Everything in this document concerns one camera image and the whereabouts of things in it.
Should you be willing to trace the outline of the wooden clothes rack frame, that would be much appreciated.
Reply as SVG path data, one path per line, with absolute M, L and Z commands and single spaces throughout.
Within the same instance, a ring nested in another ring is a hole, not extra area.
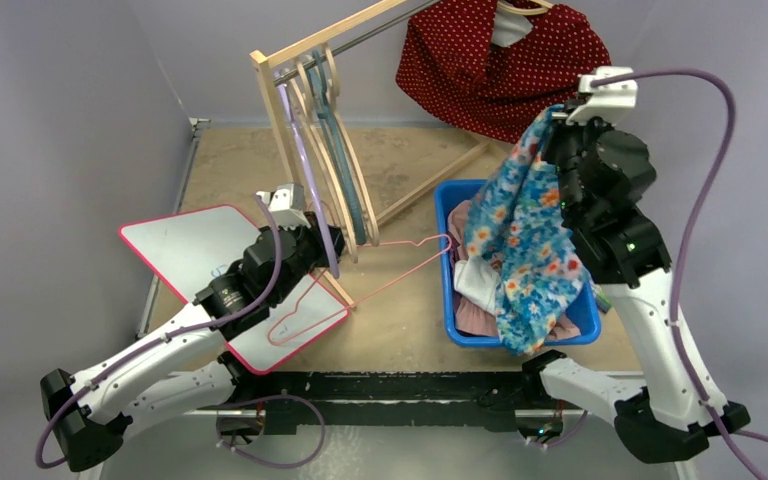
M 277 143 L 279 158 L 283 163 L 284 170 L 290 181 L 294 183 L 300 181 L 301 176 L 299 171 L 302 170 L 302 165 L 298 157 L 290 123 L 285 116 L 277 87 L 282 84 L 287 86 L 287 82 L 296 77 L 294 59 L 302 57 L 305 53 L 311 53 L 317 48 L 320 49 L 323 43 L 328 44 L 330 40 L 338 35 L 346 33 L 377 18 L 401 4 L 402 3 L 398 0 L 379 1 L 273 54 L 265 55 L 259 50 L 250 53 L 253 67 L 256 70 L 261 95 L 270 120 L 272 133 Z M 432 1 L 427 1 L 337 48 L 331 49 L 334 51 L 336 57 L 338 54 L 400 24 L 417 13 L 431 7 L 433 4 Z M 305 63 L 305 67 L 308 69 L 313 66 L 313 61 Z M 375 213 L 378 226 L 380 227 L 393 220 L 397 215 L 404 213 L 407 208 L 413 206 L 418 200 L 426 196 L 442 181 L 450 179 L 452 175 L 458 173 L 483 154 L 487 152 L 500 153 L 502 151 L 500 145 L 491 138 L 476 133 L 473 133 L 471 137 L 476 141 L 476 144 L 470 150 L 383 210 L 381 214 Z

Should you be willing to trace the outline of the blue plastic bin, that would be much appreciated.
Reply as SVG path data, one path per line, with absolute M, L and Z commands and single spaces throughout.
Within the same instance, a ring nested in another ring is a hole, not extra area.
M 456 179 L 441 182 L 434 189 L 434 203 L 438 233 L 446 235 L 448 216 L 462 201 L 470 200 L 485 183 L 480 179 Z M 467 348 L 501 348 L 496 337 L 468 336 L 460 332 L 455 325 L 455 290 L 453 288 L 452 249 L 445 249 L 447 241 L 439 240 L 442 255 L 440 269 L 442 281 L 443 327 L 448 337 L 458 346 Z M 585 284 L 578 298 L 566 311 L 570 320 L 579 328 L 576 337 L 560 341 L 547 341 L 546 345 L 578 346 L 594 343 L 601 334 L 600 310 L 590 284 Z

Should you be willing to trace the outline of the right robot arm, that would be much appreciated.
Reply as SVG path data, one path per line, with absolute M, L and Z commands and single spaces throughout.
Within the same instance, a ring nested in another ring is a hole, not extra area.
M 670 308 L 672 261 L 638 208 L 656 178 L 648 148 L 581 99 L 554 112 L 551 127 L 542 157 L 558 174 L 564 226 L 620 316 L 644 382 L 634 387 L 550 352 L 522 379 L 523 397 L 536 407 L 558 399 L 587 410 L 643 463 L 689 460 L 750 416 L 710 378 L 682 313 Z

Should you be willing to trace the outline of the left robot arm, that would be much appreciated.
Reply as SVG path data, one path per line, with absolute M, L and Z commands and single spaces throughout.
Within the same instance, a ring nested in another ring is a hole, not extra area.
M 264 226 L 242 257 L 167 323 L 92 367 L 46 374 L 40 392 L 47 425 L 36 446 L 37 466 L 86 471 L 132 435 L 189 411 L 292 400 L 280 393 L 257 398 L 258 382 L 230 351 L 195 371 L 173 371 L 264 325 L 304 278 L 325 266 L 329 247 L 342 253 L 343 234 L 316 219 Z

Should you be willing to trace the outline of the pink pleated skirt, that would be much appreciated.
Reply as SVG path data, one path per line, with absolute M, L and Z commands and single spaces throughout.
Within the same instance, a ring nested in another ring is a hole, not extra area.
M 451 266 L 454 275 L 454 265 L 458 260 L 467 260 L 470 254 L 463 247 L 461 242 L 463 241 L 464 228 L 468 217 L 468 212 L 472 202 L 470 200 L 464 200 L 459 203 L 447 217 L 448 234 L 453 242 L 453 250 L 451 253 Z M 502 256 L 495 254 L 490 262 L 493 268 L 498 272 L 501 266 Z M 470 302 L 468 299 L 462 297 L 458 292 L 454 290 L 454 307 L 455 307 L 455 327 L 461 331 L 464 335 L 474 335 L 483 337 L 497 337 L 497 321 L 496 316 L 488 314 Z

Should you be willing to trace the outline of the red polka dot dress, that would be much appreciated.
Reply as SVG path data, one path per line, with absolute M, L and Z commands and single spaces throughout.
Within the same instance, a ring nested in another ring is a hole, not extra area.
M 580 75 L 611 57 L 587 17 L 562 4 L 527 18 L 522 39 L 496 45 L 496 6 L 448 0 L 414 15 L 395 80 L 438 120 L 515 143 L 545 108 L 575 95 Z

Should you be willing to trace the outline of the cream wooden hanger front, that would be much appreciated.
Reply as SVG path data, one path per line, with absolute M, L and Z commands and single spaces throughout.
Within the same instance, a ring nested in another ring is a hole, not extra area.
M 314 111 L 312 87 L 306 75 L 308 68 L 305 67 L 305 62 L 309 59 L 305 56 L 294 59 L 296 77 L 289 80 L 287 86 L 293 102 L 294 113 L 301 124 L 302 136 L 307 145 L 311 147 L 315 165 L 321 172 L 326 188 L 326 199 L 333 209 L 335 223 L 342 229 L 345 239 L 344 255 L 348 260 L 357 262 L 360 244 L 355 239 L 348 207 L 342 196 L 331 156 L 326 149 L 324 131 L 320 127 Z

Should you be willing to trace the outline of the red-edged whiteboard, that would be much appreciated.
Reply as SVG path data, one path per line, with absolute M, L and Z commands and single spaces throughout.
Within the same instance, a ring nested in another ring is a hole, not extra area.
M 124 225 L 119 235 L 184 303 L 224 273 L 256 240 L 258 227 L 239 209 L 220 205 Z M 313 274 L 267 321 L 228 344 L 249 371 L 266 374 L 347 318 L 338 297 Z

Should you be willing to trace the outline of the cream wooden hanger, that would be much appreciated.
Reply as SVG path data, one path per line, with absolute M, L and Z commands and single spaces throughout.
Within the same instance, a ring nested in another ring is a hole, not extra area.
M 335 223 L 342 229 L 345 239 L 344 255 L 348 260 L 357 262 L 360 244 L 355 239 L 348 207 L 342 196 L 331 156 L 326 149 L 324 131 L 320 127 L 314 111 L 312 87 L 306 75 L 308 68 L 305 67 L 305 62 L 309 59 L 305 56 L 294 59 L 296 77 L 289 80 L 287 86 L 293 102 L 294 113 L 301 124 L 302 136 L 307 145 L 311 147 L 315 165 L 321 172 L 326 188 L 326 199 L 333 209 Z
M 324 88 L 324 95 L 327 98 L 330 113 L 335 121 L 336 130 L 341 142 L 342 153 L 346 158 L 345 164 L 348 167 L 349 176 L 351 177 L 351 184 L 355 193 L 359 195 L 358 201 L 362 212 L 364 232 L 366 235 L 364 244 L 378 246 L 380 244 L 380 232 L 369 189 L 364 179 L 356 150 L 348 134 L 348 129 L 338 110 L 337 100 L 341 90 L 339 74 L 336 68 L 335 54 L 327 43 L 321 45 L 320 52 L 321 58 L 317 64 L 317 68 L 320 70 L 322 79 L 327 83 L 327 87 Z

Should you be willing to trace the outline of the white cloth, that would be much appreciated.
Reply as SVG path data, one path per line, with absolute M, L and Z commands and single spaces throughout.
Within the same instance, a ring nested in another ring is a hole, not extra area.
M 490 262 L 480 256 L 458 260 L 454 265 L 454 290 L 482 311 L 496 315 L 496 293 L 501 277 Z

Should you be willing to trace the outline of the teal hanger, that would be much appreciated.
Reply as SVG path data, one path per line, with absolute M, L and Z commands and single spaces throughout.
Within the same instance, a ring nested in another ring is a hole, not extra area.
M 306 70 L 307 79 L 313 92 L 313 106 L 320 127 L 324 131 L 326 149 L 331 156 L 337 174 L 342 196 L 348 207 L 352 229 L 358 244 L 367 242 L 367 234 L 361 204 L 353 177 L 349 170 L 346 145 L 339 131 L 336 113 L 332 102 L 328 99 L 329 86 L 324 68 L 324 57 L 318 52 L 312 53 L 314 67 Z

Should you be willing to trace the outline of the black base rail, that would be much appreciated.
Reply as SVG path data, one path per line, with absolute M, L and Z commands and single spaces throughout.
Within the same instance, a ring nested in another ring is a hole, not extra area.
M 255 375 L 231 353 L 235 408 L 259 409 L 268 435 L 302 426 L 479 427 L 524 436 L 558 435 L 581 414 L 570 402 L 538 394 L 521 371 L 304 372 Z

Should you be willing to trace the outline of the blue floral garment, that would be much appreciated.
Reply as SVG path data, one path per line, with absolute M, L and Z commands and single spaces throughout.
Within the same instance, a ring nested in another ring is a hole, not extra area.
M 533 354 L 592 277 L 563 224 L 559 177 L 543 151 L 554 131 L 544 109 L 473 197 L 464 228 L 466 253 L 496 266 L 493 313 L 501 344 Z

